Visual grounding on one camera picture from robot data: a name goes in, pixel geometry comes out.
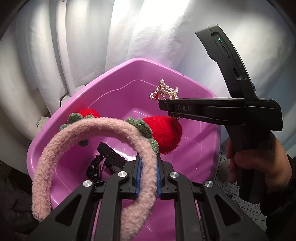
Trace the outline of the right hand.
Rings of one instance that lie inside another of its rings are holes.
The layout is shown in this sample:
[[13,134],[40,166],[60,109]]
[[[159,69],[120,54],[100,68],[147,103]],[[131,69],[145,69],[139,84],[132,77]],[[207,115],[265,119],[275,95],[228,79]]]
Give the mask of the right hand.
[[238,168],[256,170],[264,174],[269,191],[285,188],[292,178],[292,167],[284,147],[280,141],[271,135],[271,150],[254,149],[236,152],[229,140],[226,146],[226,158],[230,160],[229,182],[237,181]]

